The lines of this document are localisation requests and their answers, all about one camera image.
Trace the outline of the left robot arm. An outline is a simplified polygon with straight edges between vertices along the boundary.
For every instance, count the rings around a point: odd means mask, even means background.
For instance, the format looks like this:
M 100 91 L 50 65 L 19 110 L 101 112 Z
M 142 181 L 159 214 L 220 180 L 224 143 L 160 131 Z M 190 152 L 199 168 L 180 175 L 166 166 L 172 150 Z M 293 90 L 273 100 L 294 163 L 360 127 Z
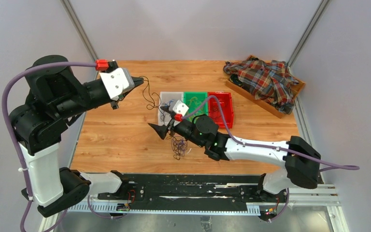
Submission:
M 39 58 L 18 77 L 26 79 L 29 93 L 23 105 L 6 114 L 5 121 L 26 177 L 22 195 L 36 203 L 44 217 L 90 195 L 126 198 L 129 188 L 119 172 L 88 174 L 60 167 L 59 147 L 62 133 L 82 114 L 106 104 L 117 109 L 144 79 L 131 76 L 116 61 L 70 62 L 61 55 Z

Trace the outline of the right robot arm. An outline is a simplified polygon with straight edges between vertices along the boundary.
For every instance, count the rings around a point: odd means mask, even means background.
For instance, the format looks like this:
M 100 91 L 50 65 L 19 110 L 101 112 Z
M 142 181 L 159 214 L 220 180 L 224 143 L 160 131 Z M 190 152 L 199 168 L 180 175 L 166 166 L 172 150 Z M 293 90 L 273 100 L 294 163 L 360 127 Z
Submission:
M 175 114 L 166 125 L 150 124 L 165 139 L 168 133 L 178 134 L 185 140 L 203 147 L 211 159 L 251 160 L 276 165 L 279 169 L 263 174 L 258 183 L 257 196 L 270 201 L 280 191 L 294 186 L 315 189 L 318 186 L 320 154 L 303 138 L 292 136 L 288 141 L 264 142 L 247 140 L 219 132 L 219 126 L 208 115 L 192 121 L 175 120 Z

